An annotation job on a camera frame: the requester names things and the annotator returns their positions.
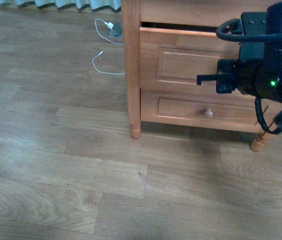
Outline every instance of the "wooden knob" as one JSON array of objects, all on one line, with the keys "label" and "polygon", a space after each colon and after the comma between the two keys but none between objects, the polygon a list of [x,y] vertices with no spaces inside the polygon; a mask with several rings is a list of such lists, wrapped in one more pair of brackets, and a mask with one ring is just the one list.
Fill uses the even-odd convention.
[{"label": "wooden knob", "polygon": [[205,109],[203,112],[203,117],[205,117],[206,119],[209,119],[213,116],[213,112],[212,110],[210,110],[209,108]]}]

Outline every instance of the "wooden nightstand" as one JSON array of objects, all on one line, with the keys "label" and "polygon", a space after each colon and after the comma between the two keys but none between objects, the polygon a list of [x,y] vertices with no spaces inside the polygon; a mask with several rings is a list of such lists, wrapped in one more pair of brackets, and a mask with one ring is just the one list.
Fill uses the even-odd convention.
[{"label": "wooden nightstand", "polygon": [[[140,137],[141,121],[252,132],[259,133],[251,144],[258,152],[273,136],[257,122],[255,98],[217,94],[215,82],[196,85],[196,77],[215,74],[219,59],[238,58],[239,45],[218,39],[216,27],[275,2],[122,0],[131,136]],[[268,123],[281,109],[263,101]]]}]

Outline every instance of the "wooden drawer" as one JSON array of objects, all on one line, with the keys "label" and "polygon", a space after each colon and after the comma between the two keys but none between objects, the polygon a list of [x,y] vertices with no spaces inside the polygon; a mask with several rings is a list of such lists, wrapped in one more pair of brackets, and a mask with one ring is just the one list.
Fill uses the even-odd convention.
[{"label": "wooden drawer", "polygon": [[215,92],[215,82],[196,85],[197,75],[216,74],[220,59],[237,59],[239,45],[212,32],[142,27],[140,88],[186,94]]},{"label": "wooden drawer", "polygon": [[242,12],[266,12],[278,0],[141,0],[141,21],[218,27]]},{"label": "wooden drawer", "polygon": [[[206,117],[209,109],[213,116]],[[271,121],[281,106],[264,101],[265,119]],[[259,132],[254,101],[231,101],[222,97],[202,95],[168,94],[141,91],[141,120],[167,124],[225,129],[243,132]]]}]

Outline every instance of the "curtain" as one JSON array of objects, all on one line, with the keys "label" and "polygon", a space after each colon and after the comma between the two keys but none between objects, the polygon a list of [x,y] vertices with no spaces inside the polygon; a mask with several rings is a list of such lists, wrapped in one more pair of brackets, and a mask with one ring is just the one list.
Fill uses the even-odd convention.
[{"label": "curtain", "polygon": [[[21,5],[32,0],[0,0],[0,4],[17,4]],[[55,4],[58,8],[68,5],[75,4],[78,9],[84,5],[89,4],[91,9],[98,9],[104,6],[110,6],[117,10],[121,7],[121,0],[34,0],[35,5],[38,7],[46,4]]]}]

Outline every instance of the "white cable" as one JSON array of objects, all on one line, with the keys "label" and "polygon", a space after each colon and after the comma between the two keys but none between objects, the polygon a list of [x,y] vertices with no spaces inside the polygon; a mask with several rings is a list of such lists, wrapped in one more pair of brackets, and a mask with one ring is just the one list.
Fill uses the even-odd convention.
[{"label": "white cable", "polygon": [[100,36],[101,38],[103,38],[103,39],[105,39],[105,40],[107,40],[107,41],[109,41],[110,43],[115,44],[115,45],[124,45],[124,44],[122,44],[122,43],[113,42],[113,41],[111,41],[110,39],[107,39],[106,37],[103,37],[103,36],[99,33],[99,30],[97,29],[97,24],[96,24],[96,21],[97,21],[97,20],[103,22],[105,25],[107,25],[107,27],[108,27],[109,29],[112,29],[113,24],[112,24],[111,22],[107,23],[106,21],[103,21],[102,19],[99,19],[99,18],[96,18],[96,19],[95,19],[95,21],[94,21],[95,29],[96,29],[97,34],[99,34],[99,36]]},{"label": "white cable", "polygon": [[94,60],[96,60],[100,55],[103,54],[103,51],[100,52],[97,56],[95,56],[92,60],[92,64],[93,64],[93,67],[101,74],[109,74],[109,75],[125,75],[125,73],[111,73],[111,72],[104,72],[104,71],[100,71],[99,69],[96,68],[95,64],[94,64]]}]

